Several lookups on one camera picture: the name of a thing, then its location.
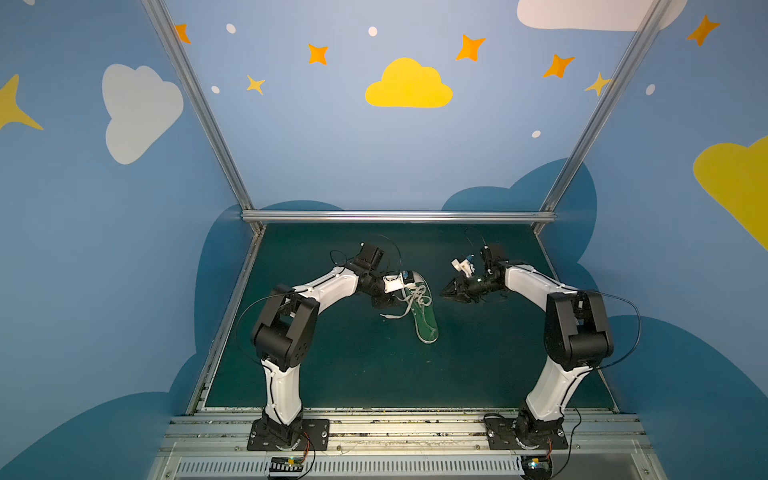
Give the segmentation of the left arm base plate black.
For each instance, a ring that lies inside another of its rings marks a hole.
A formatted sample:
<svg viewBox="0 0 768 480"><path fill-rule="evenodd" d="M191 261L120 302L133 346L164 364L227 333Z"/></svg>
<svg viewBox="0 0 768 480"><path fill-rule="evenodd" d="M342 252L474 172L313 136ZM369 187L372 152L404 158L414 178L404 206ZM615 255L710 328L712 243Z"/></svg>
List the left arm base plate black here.
<svg viewBox="0 0 768 480"><path fill-rule="evenodd" d="M246 448L248 451L326 451L329 428L328 419L297 417L285 426L262 416L253 422Z"/></svg>

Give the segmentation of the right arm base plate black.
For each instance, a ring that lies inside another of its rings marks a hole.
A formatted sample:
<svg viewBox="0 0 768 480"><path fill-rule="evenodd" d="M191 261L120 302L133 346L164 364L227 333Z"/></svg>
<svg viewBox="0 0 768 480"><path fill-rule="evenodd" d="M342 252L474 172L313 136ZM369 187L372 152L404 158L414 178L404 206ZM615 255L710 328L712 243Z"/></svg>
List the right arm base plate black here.
<svg viewBox="0 0 768 480"><path fill-rule="evenodd" d="M567 450L569 447L562 419L539 421L526 415L512 419L490 413L483 416L482 422L491 450Z"/></svg>

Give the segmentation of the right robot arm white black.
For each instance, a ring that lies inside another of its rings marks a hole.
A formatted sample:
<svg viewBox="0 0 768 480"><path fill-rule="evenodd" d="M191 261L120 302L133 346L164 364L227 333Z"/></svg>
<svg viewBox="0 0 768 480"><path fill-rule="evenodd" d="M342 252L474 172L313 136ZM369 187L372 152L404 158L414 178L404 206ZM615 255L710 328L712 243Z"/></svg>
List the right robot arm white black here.
<svg viewBox="0 0 768 480"><path fill-rule="evenodd" d="M603 295L561 283L527 264L512 263L499 244L480 250L483 267L473 257L454 259L456 277L441 296L479 302L496 291L516 293L545 314L543 342L547 360L515 421L517 437L532 444L535 437L556 434L564 410L581 381L613 354L614 344Z"/></svg>

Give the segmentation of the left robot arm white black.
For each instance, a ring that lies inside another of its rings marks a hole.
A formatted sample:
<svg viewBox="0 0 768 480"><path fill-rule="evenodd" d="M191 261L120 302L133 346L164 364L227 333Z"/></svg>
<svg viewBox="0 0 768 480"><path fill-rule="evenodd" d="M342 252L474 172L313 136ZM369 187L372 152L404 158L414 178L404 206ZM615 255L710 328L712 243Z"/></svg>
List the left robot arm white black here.
<svg viewBox="0 0 768 480"><path fill-rule="evenodd" d="M394 274L378 270L384 252L363 243L352 259L304 284L272 289L250 335L265 373L267 401L263 416L267 425L293 433L302 422L299 394L300 365L312 345L321 313L336 302L366 294L378 309L398 302L396 294L414 282L410 271Z"/></svg>

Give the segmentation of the green canvas sneaker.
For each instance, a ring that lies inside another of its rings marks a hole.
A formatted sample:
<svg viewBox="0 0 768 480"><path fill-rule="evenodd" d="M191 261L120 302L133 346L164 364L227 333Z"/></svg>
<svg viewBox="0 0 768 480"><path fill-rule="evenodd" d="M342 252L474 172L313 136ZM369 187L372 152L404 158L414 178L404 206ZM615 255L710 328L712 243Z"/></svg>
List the green canvas sneaker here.
<svg viewBox="0 0 768 480"><path fill-rule="evenodd" d="M421 281L426 282L424 277L418 272L413 271L413 274L415 283ZM439 337L439 329L437 326L433 303L430 307L427 307L424 310L416 307L415 310L411 311L411 313L414 316L415 329L418 338L425 344L432 344L436 342Z"/></svg>

